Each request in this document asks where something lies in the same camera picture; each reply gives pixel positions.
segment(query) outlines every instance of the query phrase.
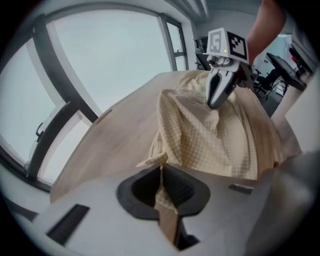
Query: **cloth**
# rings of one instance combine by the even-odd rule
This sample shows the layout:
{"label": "cloth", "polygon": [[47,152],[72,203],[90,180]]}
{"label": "cloth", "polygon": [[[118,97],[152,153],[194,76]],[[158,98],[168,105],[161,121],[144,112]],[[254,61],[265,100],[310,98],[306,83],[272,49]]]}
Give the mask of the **cloth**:
{"label": "cloth", "polygon": [[[148,159],[140,165],[179,164],[198,171],[257,179],[257,154],[247,116],[233,92],[219,109],[206,104],[208,72],[188,72],[176,89],[162,90],[159,130]],[[164,188],[156,202],[175,209]]]}

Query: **window pane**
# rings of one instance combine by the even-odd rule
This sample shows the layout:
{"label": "window pane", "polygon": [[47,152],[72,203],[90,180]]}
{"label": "window pane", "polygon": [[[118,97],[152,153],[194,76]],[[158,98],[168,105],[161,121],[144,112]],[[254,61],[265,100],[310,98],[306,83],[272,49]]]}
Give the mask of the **window pane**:
{"label": "window pane", "polygon": [[38,126],[49,123],[57,102],[62,100],[56,91],[53,96],[56,99],[48,95],[55,89],[52,84],[45,84],[50,80],[39,66],[35,52],[31,39],[13,55],[0,74],[0,135],[7,145],[4,148],[9,147],[8,153],[14,154],[12,157],[18,158],[21,164],[30,160]]}
{"label": "window pane", "polygon": [[168,25],[168,29],[169,29],[174,52],[175,53],[177,53],[177,52],[182,53],[183,48],[182,48],[179,29],[170,23],[167,23],[167,25]]}
{"label": "window pane", "polygon": [[171,71],[157,17],[97,10],[52,23],[49,28],[56,30],[71,67],[102,112],[155,75]]}
{"label": "window pane", "polygon": [[178,71],[185,71],[186,70],[186,63],[185,63],[184,56],[175,57],[175,63],[176,63],[176,68]]}
{"label": "window pane", "polygon": [[56,181],[90,125],[91,122],[79,111],[69,119],[43,159],[38,173],[39,180],[49,184]]}

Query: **window frame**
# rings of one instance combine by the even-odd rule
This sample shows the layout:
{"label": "window frame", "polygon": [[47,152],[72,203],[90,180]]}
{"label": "window frame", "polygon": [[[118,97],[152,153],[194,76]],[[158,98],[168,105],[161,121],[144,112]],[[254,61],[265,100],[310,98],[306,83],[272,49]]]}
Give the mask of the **window frame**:
{"label": "window frame", "polygon": [[[157,13],[155,11],[136,5],[113,2],[76,4],[48,14],[40,14],[29,26],[18,29],[17,33],[9,42],[5,52],[2,55],[2,58],[0,59],[0,73],[3,71],[13,55],[25,43],[27,43],[28,40],[33,39],[36,52],[46,74],[48,75],[53,86],[62,97],[62,99],[66,102],[66,104],[52,119],[51,123],[41,135],[41,138],[39,138],[38,144],[27,167],[22,166],[18,161],[16,161],[1,145],[0,164],[5,166],[19,179],[23,180],[33,187],[46,192],[50,192],[51,186],[38,180],[38,173],[43,159],[47,151],[49,150],[53,140],[67,123],[69,117],[71,117],[75,112],[81,111],[92,123],[98,119],[98,116],[87,105],[87,103],[76,90],[75,86],[69,80],[66,71],[64,70],[61,62],[58,59],[58,56],[55,53],[47,29],[47,24],[69,15],[98,10],[131,11],[158,17],[171,69],[173,71],[177,70],[175,57],[179,56],[184,56],[185,68],[186,70],[189,69],[182,25],[173,18],[165,15],[164,13]],[[174,52],[167,22],[178,28],[183,52]],[[110,113],[110,111],[112,111],[112,109],[108,109],[106,111],[107,114]]]}

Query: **yellow checkered cloth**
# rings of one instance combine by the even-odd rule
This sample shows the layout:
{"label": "yellow checkered cloth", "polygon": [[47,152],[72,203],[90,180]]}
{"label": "yellow checkered cloth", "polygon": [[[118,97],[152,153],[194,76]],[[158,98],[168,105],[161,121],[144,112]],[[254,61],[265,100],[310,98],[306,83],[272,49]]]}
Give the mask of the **yellow checkered cloth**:
{"label": "yellow checkered cloth", "polygon": [[[257,179],[254,138],[247,116],[233,92],[217,110],[206,104],[208,72],[188,72],[177,88],[161,91],[159,125],[148,159],[140,163],[179,164],[198,171]],[[175,209],[161,186],[156,201]]]}

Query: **forearm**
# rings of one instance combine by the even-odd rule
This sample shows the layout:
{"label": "forearm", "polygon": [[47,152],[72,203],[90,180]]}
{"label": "forearm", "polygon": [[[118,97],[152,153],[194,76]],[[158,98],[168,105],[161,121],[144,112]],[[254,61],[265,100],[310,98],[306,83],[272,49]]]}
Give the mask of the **forearm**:
{"label": "forearm", "polygon": [[249,63],[267,48],[286,23],[286,14],[275,0],[262,0],[256,20],[247,37]]}

